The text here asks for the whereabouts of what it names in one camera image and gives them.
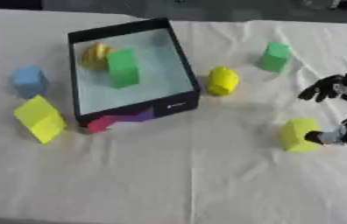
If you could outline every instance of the white table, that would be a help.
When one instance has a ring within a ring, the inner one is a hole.
[[[173,22],[200,77],[237,69],[224,98],[203,95],[196,111],[96,135],[75,131],[67,33],[137,20],[121,15],[0,10],[0,218],[109,224],[347,223],[347,148],[284,152],[289,118],[327,130],[347,102],[295,99],[316,79],[347,72],[347,24]],[[280,75],[252,64],[269,41],[293,56]],[[40,66],[47,99],[69,122],[40,144],[12,115],[22,100],[16,67]]]

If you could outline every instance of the blue foam block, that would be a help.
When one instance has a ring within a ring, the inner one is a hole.
[[[23,98],[31,99],[46,93],[48,80],[37,66],[23,66],[14,72],[12,84]]]

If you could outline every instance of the black box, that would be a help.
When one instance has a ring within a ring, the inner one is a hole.
[[[95,40],[107,41],[114,50],[115,43],[123,49],[128,46],[135,47],[135,52],[140,55],[138,57],[141,65],[139,86],[122,89],[109,89],[110,86],[105,88],[105,74],[88,73],[80,68],[81,45],[90,46],[91,41]],[[157,118],[196,109],[198,106],[200,87],[167,18],[71,32],[68,34],[68,49],[74,115],[81,127],[87,127],[88,123],[102,116],[133,116],[152,109],[154,117]],[[134,96],[134,100],[125,98],[126,95]]]

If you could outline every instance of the yellow object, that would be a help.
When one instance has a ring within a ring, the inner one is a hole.
[[[43,144],[66,127],[59,111],[39,94],[17,108],[14,116]]]
[[[81,63],[84,67],[92,70],[103,70],[107,68],[107,53],[112,50],[111,47],[95,42],[86,49],[81,57]]]
[[[226,95],[239,83],[239,77],[233,69],[218,66],[210,71],[208,91],[214,95]]]
[[[314,119],[292,119],[280,130],[280,139],[286,151],[311,151],[319,144],[307,141],[304,137],[311,130],[319,130]]]

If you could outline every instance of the robotic hand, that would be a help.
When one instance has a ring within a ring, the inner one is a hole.
[[[299,98],[302,100],[308,101],[315,97],[316,102],[338,96],[347,101],[347,74],[345,76],[332,75],[319,80],[299,94]],[[319,144],[347,144],[347,119],[334,131],[310,131],[305,137],[308,141]]]

